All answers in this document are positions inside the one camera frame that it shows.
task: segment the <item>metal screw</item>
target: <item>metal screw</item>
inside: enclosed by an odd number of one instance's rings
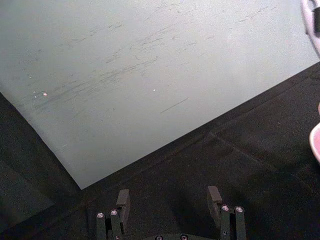
[[[240,206],[237,206],[236,208],[235,208],[235,210],[237,211],[237,212],[239,212],[239,213],[242,213],[244,210],[242,209],[242,207],[240,207]]]
[[[188,240],[188,236],[187,235],[181,235],[180,239],[181,240]]]
[[[115,215],[117,215],[118,214],[118,211],[117,210],[113,210],[113,211],[111,211],[111,213],[110,213],[112,216],[115,216]]]
[[[222,210],[229,211],[229,208],[228,208],[228,206],[222,206]]]
[[[102,219],[104,216],[105,216],[105,215],[104,215],[102,212],[99,212],[99,213],[96,215],[96,217],[97,217],[98,219]]]

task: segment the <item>black mat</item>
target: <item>black mat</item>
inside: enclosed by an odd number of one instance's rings
[[[218,238],[206,187],[245,209],[247,239],[319,239],[320,167],[308,143],[320,122],[316,64],[1,235],[94,239],[97,211],[128,188],[126,239],[159,233]]]

